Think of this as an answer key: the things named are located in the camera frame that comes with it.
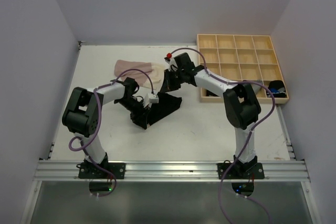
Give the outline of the black underwear tan waistband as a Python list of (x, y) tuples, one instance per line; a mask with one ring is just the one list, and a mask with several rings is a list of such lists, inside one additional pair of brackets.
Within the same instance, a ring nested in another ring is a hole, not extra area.
[(159, 102), (152, 104), (146, 118), (146, 125), (151, 126), (159, 120), (177, 111), (182, 104), (181, 97), (175, 97), (168, 93), (158, 93)]

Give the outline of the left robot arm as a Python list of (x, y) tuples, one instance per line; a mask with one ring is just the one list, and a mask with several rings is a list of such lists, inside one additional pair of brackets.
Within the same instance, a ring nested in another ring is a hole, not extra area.
[(61, 119), (62, 124), (73, 133), (68, 147), (73, 152), (84, 152), (85, 160), (92, 163), (90, 171), (97, 178), (104, 178), (109, 172), (109, 165), (104, 162), (107, 154), (98, 136), (103, 106), (111, 102), (119, 103), (136, 119), (147, 115), (152, 104), (159, 102), (153, 90), (138, 101), (134, 97), (138, 87), (134, 79), (126, 78), (124, 81), (112, 80), (92, 89), (76, 87), (70, 95)]

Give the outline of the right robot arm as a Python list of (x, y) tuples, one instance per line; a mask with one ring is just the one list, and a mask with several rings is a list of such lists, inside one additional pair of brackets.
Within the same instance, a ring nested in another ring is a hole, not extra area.
[(246, 178), (257, 164), (253, 126), (261, 113), (260, 104), (252, 85), (235, 83), (208, 70), (205, 65), (196, 66), (187, 53), (173, 57), (167, 54), (161, 92), (175, 91), (184, 83), (203, 88), (222, 98), (226, 117), (235, 129), (236, 152), (234, 172)]

